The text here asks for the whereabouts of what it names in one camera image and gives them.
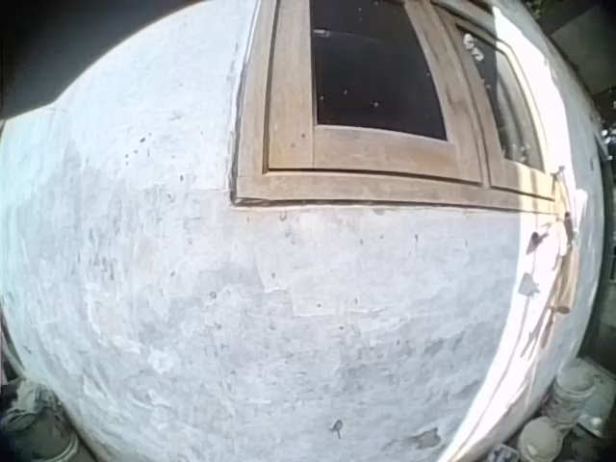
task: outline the white bucket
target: white bucket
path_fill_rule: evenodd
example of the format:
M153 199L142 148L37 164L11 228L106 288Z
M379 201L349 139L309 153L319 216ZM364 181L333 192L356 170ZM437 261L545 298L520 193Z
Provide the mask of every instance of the white bucket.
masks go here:
M522 462L552 462L562 449L562 434L547 417L526 424L518 439Z
M543 415L549 417L561 431L569 431L578 422L586 401L595 391L595 381L581 366L563 369L552 385L544 405Z

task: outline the dark glass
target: dark glass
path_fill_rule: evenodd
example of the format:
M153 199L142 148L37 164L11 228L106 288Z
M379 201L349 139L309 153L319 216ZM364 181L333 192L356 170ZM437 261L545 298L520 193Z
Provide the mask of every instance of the dark glass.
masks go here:
M313 0L319 124L447 139L419 39L397 0Z
M507 57L494 45L458 28L485 88L505 159L543 169L539 141L524 92Z

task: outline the window pane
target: window pane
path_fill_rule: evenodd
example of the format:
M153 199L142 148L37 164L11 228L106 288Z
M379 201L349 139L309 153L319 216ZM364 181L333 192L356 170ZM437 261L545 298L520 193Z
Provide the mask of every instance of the window pane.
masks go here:
M503 156L543 170L532 116L511 63L494 45L458 29L488 94Z
M432 76L401 2L312 5L318 123L446 140Z

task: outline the stucco wall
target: stucco wall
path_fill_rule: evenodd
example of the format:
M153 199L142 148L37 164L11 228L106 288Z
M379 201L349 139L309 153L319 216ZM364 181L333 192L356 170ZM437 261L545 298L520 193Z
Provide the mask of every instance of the stucco wall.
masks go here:
M603 225L587 111L527 56L583 249L575 307L541 348L530 333L546 322L559 235L526 248L551 217L231 207L254 8L170 15L7 121L1 291L24 366L110 460L471 453L514 401L515 425L581 341ZM535 298L518 292L525 272Z

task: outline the bucket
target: bucket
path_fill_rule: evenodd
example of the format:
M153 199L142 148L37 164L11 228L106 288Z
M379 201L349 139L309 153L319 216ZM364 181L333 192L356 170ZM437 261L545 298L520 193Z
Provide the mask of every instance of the bucket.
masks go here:
M547 417L526 424L518 439L522 462L552 462L562 449L562 434Z
M565 368L556 376L542 414L561 431L567 432L576 426L594 391L595 381L588 370L582 366Z

